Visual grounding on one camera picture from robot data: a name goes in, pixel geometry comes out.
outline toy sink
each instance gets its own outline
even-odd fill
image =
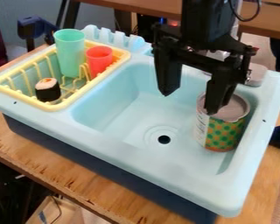
[[[241,211],[274,129],[280,110],[280,73],[267,72],[261,87],[237,87],[236,93],[250,102],[251,112],[237,149],[224,153],[206,150],[193,138],[196,100],[208,79],[184,66],[181,88],[163,97],[153,58],[132,54],[66,108],[52,112],[0,92],[0,111],[231,217]]]

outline red cup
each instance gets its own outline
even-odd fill
[[[112,64],[112,48],[104,45],[91,47],[86,51],[86,57],[92,80]]]

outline dish drying rack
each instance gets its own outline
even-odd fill
[[[94,46],[104,46],[94,41],[85,40],[85,51]],[[86,59],[80,65],[79,76],[76,78],[66,77],[60,72],[56,47],[44,52],[37,57],[31,56],[23,65],[17,66],[0,76],[0,92],[27,102],[34,107],[46,111],[57,111],[68,107],[82,97],[89,89],[96,86],[115,69],[130,58],[128,51],[110,46],[112,48],[113,62],[106,70],[99,73],[91,80],[88,73]],[[57,79],[61,97],[56,101],[39,101],[35,95],[35,85],[44,78]]]

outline wall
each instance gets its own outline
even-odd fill
[[[18,37],[18,18],[38,15],[55,24],[60,5],[61,0],[0,0],[0,28],[4,42],[25,46],[25,41]],[[113,9],[82,3],[75,28],[93,24],[114,30],[114,21]],[[36,41],[37,45],[41,43],[43,37]]]

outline can label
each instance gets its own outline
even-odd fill
[[[225,122],[197,109],[194,135],[206,149],[231,151],[241,140],[244,122],[244,117],[237,122]]]

